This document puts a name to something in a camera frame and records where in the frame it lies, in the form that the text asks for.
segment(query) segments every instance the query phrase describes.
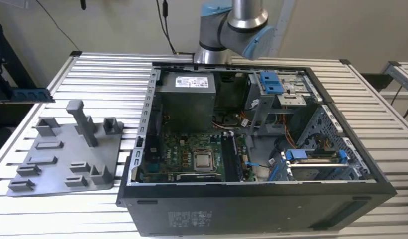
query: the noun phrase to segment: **metal rail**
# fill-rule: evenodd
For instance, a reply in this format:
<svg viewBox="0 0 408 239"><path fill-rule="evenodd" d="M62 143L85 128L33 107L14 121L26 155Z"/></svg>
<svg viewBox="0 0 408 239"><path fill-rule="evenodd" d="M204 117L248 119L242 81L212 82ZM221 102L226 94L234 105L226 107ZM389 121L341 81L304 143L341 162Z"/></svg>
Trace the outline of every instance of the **metal rail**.
<svg viewBox="0 0 408 239"><path fill-rule="evenodd" d="M105 191L54 197L8 198L6 185L22 162L38 117L73 123L65 111L72 99L84 100L84 113L93 121L117 117L125 129L116 176L121 176L128 150L133 149L145 88L153 61L190 62L189 56L82 53L69 58L49 84L56 103L36 104L0 151L1 238L138 238L124 208L114 205L116 187ZM351 129L377 161L397 196L357 219L340 232L216 235L196 238L393 238L408 239L408 123L349 65L338 60L233 58L233 64L310 67L333 97Z"/></svg>

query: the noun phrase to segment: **orange wire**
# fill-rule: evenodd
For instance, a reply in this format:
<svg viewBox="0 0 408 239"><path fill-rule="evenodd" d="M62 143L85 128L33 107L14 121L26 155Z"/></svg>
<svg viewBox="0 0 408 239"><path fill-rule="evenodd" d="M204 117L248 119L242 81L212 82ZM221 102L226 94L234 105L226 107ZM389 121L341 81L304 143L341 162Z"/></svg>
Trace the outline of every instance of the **orange wire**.
<svg viewBox="0 0 408 239"><path fill-rule="evenodd" d="M293 140L290 138L290 135L289 135L289 132L288 132L288 129L286 129L285 114L282 114L282 124L284 124L286 142L289 143L290 147L296 149L297 147L294 146Z"/></svg>

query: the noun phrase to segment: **sticker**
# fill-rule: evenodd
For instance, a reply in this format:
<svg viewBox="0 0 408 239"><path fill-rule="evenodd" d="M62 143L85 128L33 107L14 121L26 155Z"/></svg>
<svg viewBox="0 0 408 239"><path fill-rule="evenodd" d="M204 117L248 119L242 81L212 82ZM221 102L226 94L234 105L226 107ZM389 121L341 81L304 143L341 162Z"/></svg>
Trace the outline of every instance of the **sticker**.
<svg viewBox="0 0 408 239"><path fill-rule="evenodd" d="M248 122L249 122L248 119L244 119L242 122L241 122L241 126L242 126L242 127L246 127Z"/></svg>
<svg viewBox="0 0 408 239"><path fill-rule="evenodd" d="M285 84L284 84L284 87L285 87L286 89L293 89L293 88L294 88L294 86L290 85L289 83L285 83Z"/></svg>
<svg viewBox="0 0 408 239"><path fill-rule="evenodd" d="M269 164L273 166L273 164L274 164L274 159L273 158L269 159Z"/></svg>
<svg viewBox="0 0 408 239"><path fill-rule="evenodd" d="M168 212L169 227L209 227L212 211L173 211Z"/></svg>
<svg viewBox="0 0 408 239"><path fill-rule="evenodd" d="M177 76L174 87L208 88L208 78Z"/></svg>

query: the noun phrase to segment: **blue component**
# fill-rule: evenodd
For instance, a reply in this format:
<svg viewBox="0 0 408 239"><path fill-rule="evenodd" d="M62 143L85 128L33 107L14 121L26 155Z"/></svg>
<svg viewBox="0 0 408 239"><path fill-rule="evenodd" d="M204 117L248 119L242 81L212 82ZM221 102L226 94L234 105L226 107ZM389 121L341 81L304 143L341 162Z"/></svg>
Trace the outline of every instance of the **blue component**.
<svg viewBox="0 0 408 239"><path fill-rule="evenodd" d="M269 176L269 179L268 179L269 182L273 181L273 178L274 178L277 169L278 169L278 166L274 167L274 169L273 169L273 171L272 171L272 173L270 173L270 176Z"/></svg>
<svg viewBox="0 0 408 239"><path fill-rule="evenodd" d="M346 163L348 161L348 154L345 153L345 151L342 149L338 150L338 156L340 156L340 163Z"/></svg>
<svg viewBox="0 0 408 239"><path fill-rule="evenodd" d="M274 72L260 71L260 81L266 94L282 94L284 88Z"/></svg>
<svg viewBox="0 0 408 239"><path fill-rule="evenodd" d="M273 40L274 28L265 26L250 39L244 48L241 56L248 60L256 60L264 53L268 52Z"/></svg>
<svg viewBox="0 0 408 239"><path fill-rule="evenodd" d="M245 165L248 165L248 166L260 166L260 164L252 163L252 162L245 162Z"/></svg>
<svg viewBox="0 0 408 239"><path fill-rule="evenodd" d="M232 9L230 0L213 0L202 3L201 5L201 16L212 16Z"/></svg>
<svg viewBox="0 0 408 239"><path fill-rule="evenodd" d="M157 163L148 164L148 172L149 173L157 173L160 169L160 166Z"/></svg>
<svg viewBox="0 0 408 239"><path fill-rule="evenodd" d="M292 154L290 154L289 150L286 150L286 152L285 152L285 158L286 158L288 161L292 160Z"/></svg>
<svg viewBox="0 0 408 239"><path fill-rule="evenodd" d="M289 152L293 159L308 159L308 154L302 149L290 149Z"/></svg>

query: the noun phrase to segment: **white wall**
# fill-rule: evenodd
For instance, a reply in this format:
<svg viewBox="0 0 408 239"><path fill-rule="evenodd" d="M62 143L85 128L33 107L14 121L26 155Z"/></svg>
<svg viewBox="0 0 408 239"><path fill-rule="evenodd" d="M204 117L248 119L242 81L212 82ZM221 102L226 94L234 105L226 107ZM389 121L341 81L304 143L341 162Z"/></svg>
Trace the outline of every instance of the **white wall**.
<svg viewBox="0 0 408 239"><path fill-rule="evenodd" d="M408 61L408 0L296 0L278 56L349 59L373 73Z"/></svg>
<svg viewBox="0 0 408 239"><path fill-rule="evenodd" d="M40 0L81 51L169 54L154 0ZM205 0L168 0L169 34L180 52L198 45L200 5ZM269 24L274 25L281 0L265 0ZM0 3L4 34L34 81L52 80L68 54L74 50L34 0L21 9Z"/></svg>

